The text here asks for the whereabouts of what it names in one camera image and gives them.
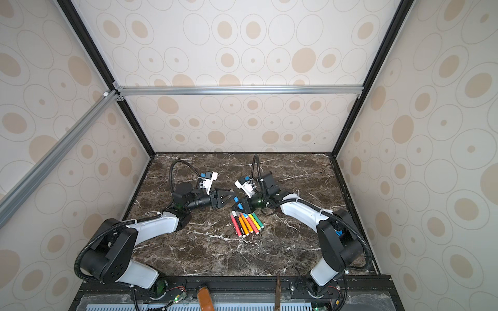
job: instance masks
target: ventilation grille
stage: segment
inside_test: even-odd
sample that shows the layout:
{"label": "ventilation grille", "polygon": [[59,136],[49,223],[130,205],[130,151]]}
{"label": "ventilation grille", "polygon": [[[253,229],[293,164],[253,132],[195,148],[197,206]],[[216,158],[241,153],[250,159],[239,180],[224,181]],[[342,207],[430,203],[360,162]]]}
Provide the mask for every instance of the ventilation grille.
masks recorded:
{"label": "ventilation grille", "polygon": [[[163,307],[165,304],[143,304],[140,311]],[[274,303],[214,304],[215,311],[274,311]],[[311,303],[281,303],[281,311],[312,311]],[[135,311],[133,304],[90,304],[86,311]],[[199,304],[178,304],[168,311],[201,311]]]}

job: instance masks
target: black metal frame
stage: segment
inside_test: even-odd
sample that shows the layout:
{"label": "black metal frame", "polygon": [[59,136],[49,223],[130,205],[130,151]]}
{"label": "black metal frame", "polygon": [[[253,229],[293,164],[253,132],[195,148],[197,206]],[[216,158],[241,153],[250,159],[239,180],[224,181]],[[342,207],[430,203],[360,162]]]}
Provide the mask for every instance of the black metal frame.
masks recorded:
{"label": "black metal frame", "polygon": [[[107,87],[110,90],[116,90],[116,92],[119,94],[119,90],[115,88],[113,85],[114,77],[111,74],[111,71],[106,65],[106,62],[104,61],[102,55],[100,54],[97,46],[93,42],[92,37],[90,36],[90,33],[85,27],[85,24],[81,20],[81,17],[78,15],[78,12],[76,11],[76,8],[74,7],[73,3],[71,0],[57,0],[59,3],[62,11],[66,15],[67,20],[71,24],[71,26],[74,29],[74,32],[80,39],[81,44],[87,51],[88,55],[90,56],[90,59],[93,61],[95,64],[95,67],[99,71],[100,75],[104,79],[104,82],[106,83]],[[123,98],[122,101],[118,101],[118,105],[120,106],[121,110],[123,111],[123,114],[125,115],[126,119],[130,123],[132,129],[135,131],[135,134],[137,135],[138,139],[142,143],[143,147],[145,148],[147,154],[149,157],[154,156],[154,149],[150,145],[150,142],[148,141],[147,137],[145,136],[145,133],[143,132],[142,128],[138,124],[138,121],[135,118],[135,115],[131,111],[128,103],[126,100]]]}
{"label": "black metal frame", "polygon": [[[66,15],[69,23],[73,27],[74,31],[76,32],[78,38],[80,39],[82,45],[84,46],[85,50],[87,51],[88,55],[90,56],[91,60],[94,62],[97,70],[103,77],[106,85],[108,86],[109,89],[114,89],[116,90],[115,85],[113,82],[115,81],[109,68],[107,67],[103,57],[101,56],[100,52],[98,51],[98,48],[96,47],[95,43],[93,42],[89,32],[87,31],[83,21],[81,20],[80,16],[78,15],[74,5],[72,4],[71,0],[57,0],[59,5],[61,6],[64,14]],[[358,113],[360,112],[360,109],[362,108],[362,105],[365,102],[365,99],[367,98],[367,95],[372,88],[374,81],[380,71],[380,68],[382,67],[389,50],[391,49],[391,46],[393,42],[395,41],[395,38],[406,18],[406,15],[408,14],[412,3],[414,0],[401,0],[396,13],[392,19],[392,22],[387,30],[387,33],[384,37],[384,40],[382,41],[380,45],[380,49],[377,52],[377,55],[375,56],[375,59],[372,63],[372,66],[367,74],[367,77],[364,82],[364,90],[360,96],[359,99],[357,99],[351,109],[351,112],[346,120],[346,123],[341,130],[341,133],[339,135],[338,141],[334,146],[334,149],[332,150],[332,153],[329,154],[329,158],[331,161],[331,165],[334,169],[334,172],[336,174],[336,177],[338,179],[339,185],[341,187],[341,190],[343,192],[343,197],[346,202],[346,206],[348,208],[348,211],[353,217],[353,220],[355,221],[356,225],[358,228],[360,228],[361,232],[363,235],[365,235],[364,229],[361,226],[360,219],[358,217],[358,213],[356,211],[356,208],[354,206],[354,203],[351,199],[351,195],[348,191],[348,188],[346,186],[344,177],[341,173],[341,170],[339,168],[339,165],[337,163],[337,155],[339,154],[339,151],[341,150],[342,145],[344,144],[352,126],[353,123],[358,116]],[[147,165],[147,168],[137,186],[137,189],[132,197],[132,200],[130,202],[130,205],[128,206],[124,219],[129,215],[130,209],[135,201],[136,196],[138,195],[138,191],[140,187],[143,184],[143,181],[145,179],[145,176],[152,165],[152,161],[155,158],[156,154],[160,153],[155,153],[152,146],[150,145],[147,137],[145,136],[145,133],[143,132],[142,128],[138,124],[138,121],[136,120],[133,112],[131,111],[129,105],[127,104],[126,100],[123,99],[122,101],[118,101],[120,108],[123,111],[123,114],[127,118],[128,122],[132,126],[133,130],[135,131],[137,137],[139,138],[140,142],[146,149],[148,155],[150,156],[150,161]],[[374,260],[374,266],[376,268],[376,272],[378,273],[378,266]],[[296,279],[297,277],[290,276],[290,277],[282,277],[281,280],[281,289],[282,292],[284,291],[290,291],[290,282],[292,282],[292,279]],[[275,291],[275,286],[276,286],[276,277],[239,277],[239,276],[234,276],[234,277],[171,277],[169,278],[171,281],[171,284],[173,283],[179,283],[182,284],[182,282],[185,282],[185,287],[189,292],[192,292],[195,290],[195,288],[200,284],[200,282],[207,282],[209,283],[209,288],[212,293],[274,293]],[[391,298],[394,302],[394,305],[397,310],[399,311],[404,311],[403,305],[401,304],[401,300],[399,298],[399,295],[397,294],[396,288],[394,287],[394,283],[392,282],[392,279],[390,276],[385,276],[385,275],[370,275],[370,276],[349,276],[347,277],[348,280],[348,288],[350,291],[386,291],[389,292],[391,295]],[[73,301],[71,307],[69,310],[76,310],[77,305],[79,304],[79,301],[83,295],[88,295],[88,294],[93,294],[93,295],[102,295],[102,294],[126,294],[129,293],[129,289],[124,289],[123,287],[118,287],[115,285],[103,285],[103,284],[95,284],[95,283],[84,283],[80,290],[78,291],[75,300]],[[144,300],[146,302],[158,302],[158,301],[151,301],[147,300],[148,297],[138,297],[139,300]]]}
{"label": "black metal frame", "polygon": [[401,2],[399,3],[396,13],[394,13],[394,16],[392,18],[391,24],[389,25],[389,28],[385,33],[384,40],[380,44],[380,48],[377,52],[377,55],[375,56],[372,66],[370,67],[370,70],[367,74],[367,77],[363,82],[362,94],[360,95],[360,98],[356,99],[355,103],[353,104],[351,112],[349,113],[348,118],[346,119],[346,123],[344,124],[341,133],[339,134],[339,138],[336,142],[336,145],[332,150],[332,156],[334,158],[336,158],[337,155],[339,154],[339,151],[341,151],[342,145],[344,144],[344,141],[348,137],[349,131],[351,130],[351,127],[353,126],[353,123],[355,122],[356,117],[358,116],[358,113],[360,112],[363,103],[365,102],[365,99],[369,95],[370,89],[374,85],[375,79],[377,78],[377,75],[383,63],[387,55],[389,54],[391,46],[394,43],[396,36],[398,35],[398,32],[401,29],[401,26],[403,25],[403,22],[408,12],[410,11],[413,1],[414,0],[401,0]]}
{"label": "black metal frame", "polygon": [[[282,294],[293,294],[299,296],[301,293],[293,287],[293,284],[298,276],[282,276],[280,277],[280,292]],[[201,284],[206,284],[212,294],[275,294],[277,277],[245,277],[245,276],[223,276],[223,277],[205,277],[205,276],[189,276],[189,277],[168,277],[166,278],[168,287],[184,286],[193,298],[197,297],[196,288]],[[387,292],[389,293],[392,302],[398,311],[404,311],[401,299],[398,295],[396,287],[389,275],[377,276],[347,276],[347,286],[349,293],[351,292]],[[76,294],[73,303],[69,307],[69,311],[75,311],[80,300],[86,295],[126,295],[130,294],[131,289],[124,288],[114,284],[104,285],[101,283],[83,283],[80,290]],[[173,299],[180,290],[171,290],[167,295],[159,300],[152,300],[146,292],[137,291],[137,300],[144,303],[168,303]],[[307,295],[299,297],[305,302],[316,304],[315,306],[327,306],[330,299],[337,299],[338,293],[330,291],[330,294],[325,294],[322,298],[315,299]]]}

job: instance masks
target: black mounting rail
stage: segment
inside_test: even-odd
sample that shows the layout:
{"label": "black mounting rail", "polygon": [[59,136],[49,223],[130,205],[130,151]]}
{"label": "black mounting rail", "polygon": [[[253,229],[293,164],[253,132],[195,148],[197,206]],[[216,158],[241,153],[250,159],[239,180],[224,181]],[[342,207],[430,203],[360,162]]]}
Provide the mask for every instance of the black mounting rail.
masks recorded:
{"label": "black mounting rail", "polygon": [[[81,44],[85,48],[85,50],[88,53],[88,56],[92,60],[92,62],[95,64],[95,67],[99,71],[100,75],[102,76],[102,79],[104,79],[104,82],[106,83],[107,87],[109,90],[116,90],[116,92],[119,94],[119,90],[115,88],[113,85],[113,82],[115,81],[113,75],[111,74],[111,71],[106,65],[106,62],[104,61],[102,55],[100,54],[97,46],[95,45],[90,33],[85,27],[85,24],[83,23],[83,20],[81,17],[78,15],[78,12],[76,11],[76,8],[74,7],[73,3],[71,0],[57,0],[59,3],[62,11],[66,15],[67,20],[71,24],[71,26],[74,29],[74,32],[80,39]],[[135,118],[135,115],[131,111],[128,103],[123,97],[122,101],[118,101],[118,105],[120,106],[121,110],[123,111],[123,114],[125,115],[126,119],[128,120],[129,124],[131,125],[132,129],[135,131],[136,136],[142,143],[143,147],[145,148],[147,154],[149,157],[152,157],[154,155],[154,149],[150,145],[150,142],[148,141],[147,137],[145,136],[145,133],[143,132],[142,128],[138,124],[138,121]]]}
{"label": "black mounting rail", "polygon": [[339,138],[337,139],[336,145],[332,150],[332,155],[334,158],[337,157],[339,151],[341,151],[342,145],[344,144],[344,141],[346,141],[349,131],[353,127],[353,123],[355,122],[356,117],[358,116],[358,113],[360,112],[365,102],[365,99],[367,99],[370,89],[374,85],[375,79],[377,78],[377,75],[382,65],[384,64],[384,61],[387,58],[387,55],[389,54],[389,51],[391,50],[392,44],[394,43],[396,36],[398,35],[398,32],[401,29],[401,26],[403,25],[403,22],[408,12],[410,11],[412,3],[413,0],[401,0],[401,2],[399,3],[398,9],[396,10],[396,13],[394,13],[394,17],[392,18],[391,24],[389,25],[389,28],[385,33],[384,40],[380,44],[380,48],[377,51],[377,55],[375,56],[372,66],[370,67],[370,70],[367,74],[367,77],[363,82],[362,94],[360,98],[356,99],[355,103],[353,104],[351,112],[349,113],[348,118],[346,119],[346,123],[344,124],[341,130],[341,134],[339,134]]}

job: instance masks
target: marker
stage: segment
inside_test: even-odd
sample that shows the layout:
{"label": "marker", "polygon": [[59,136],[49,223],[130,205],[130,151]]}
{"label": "marker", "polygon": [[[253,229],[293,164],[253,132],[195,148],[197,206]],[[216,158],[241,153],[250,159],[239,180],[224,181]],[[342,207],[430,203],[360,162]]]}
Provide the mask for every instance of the marker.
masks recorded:
{"label": "marker", "polygon": [[232,219],[232,222],[234,223],[235,231],[237,231],[237,236],[242,237],[241,230],[239,229],[239,226],[237,226],[237,222],[235,221],[235,217],[232,213],[230,213],[230,218]]}
{"label": "marker", "polygon": [[242,214],[244,215],[244,217],[248,220],[248,223],[250,224],[250,226],[252,227],[252,229],[254,230],[254,232],[256,232],[256,234],[259,234],[259,230],[256,228],[254,222],[252,221],[252,219],[247,215],[247,214]]}
{"label": "marker", "polygon": [[242,220],[242,217],[241,217],[241,215],[240,215],[240,213],[239,213],[239,212],[237,212],[237,217],[239,218],[239,222],[241,223],[242,230],[244,230],[244,233],[245,233],[246,235],[249,235],[249,231],[248,231],[248,230],[247,230],[247,228],[246,228],[246,224],[245,224],[245,223],[244,223],[244,221]]}
{"label": "marker", "polygon": [[237,214],[235,213],[235,211],[233,210],[232,211],[232,215],[234,216],[237,224],[239,225],[239,228],[240,228],[240,231],[241,231],[241,234],[242,234],[242,237],[246,237],[246,235],[244,234],[245,231],[242,230],[242,224],[241,224],[241,219],[238,219],[238,216]]}
{"label": "marker", "polygon": [[259,223],[256,221],[256,219],[254,219],[254,217],[252,216],[252,214],[249,214],[249,218],[252,220],[252,222],[254,223],[254,225],[256,226],[256,228],[258,230],[261,230],[261,227],[259,226]]}
{"label": "marker", "polygon": [[259,218],[257,217],[256,213],[254,212],[254,213],[252,213],[251,215],[254,217],[254,219],[256,219],[256,221],[258,222],[258,224],[259,224],[259,226],[261,227],[261,229],[263,229],[263,228],[264,228],[264,225],[263,225],[263,223],[261,222],[261,220],[259,220]]}
{"label": "marker", "polygon": [[254,230],[252,229],[252,227],[250,226],[249,224],[249,221],[247,220],[247,218],[244,217],[244,213],[241,213],[239,212],[240,215],[242,216],[242,220],[244,221],[244,223],[246,224],[246,228],[249,230],[250,233],[254,233]]}

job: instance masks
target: green marker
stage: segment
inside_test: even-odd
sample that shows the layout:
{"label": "green marker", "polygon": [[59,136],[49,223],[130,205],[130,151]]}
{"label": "green marker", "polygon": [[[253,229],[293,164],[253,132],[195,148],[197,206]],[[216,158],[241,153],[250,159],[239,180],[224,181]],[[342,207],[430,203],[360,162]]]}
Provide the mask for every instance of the green marker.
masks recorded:
{"label": "green marker", "polygon": [[259,218],[256,216],[256,213],[255,213],[255,212],[253,212],[253,213],[251,213],[251,215],[254,217],[254,219],[256,219],[256,221],[257,221],[257,223],[259,224],[259,226],[261,227],[261,229],[263,229],[263,228],[264,228],[264,225],[263,225],[263,223],[261,222],[261,220],[259,220]]}

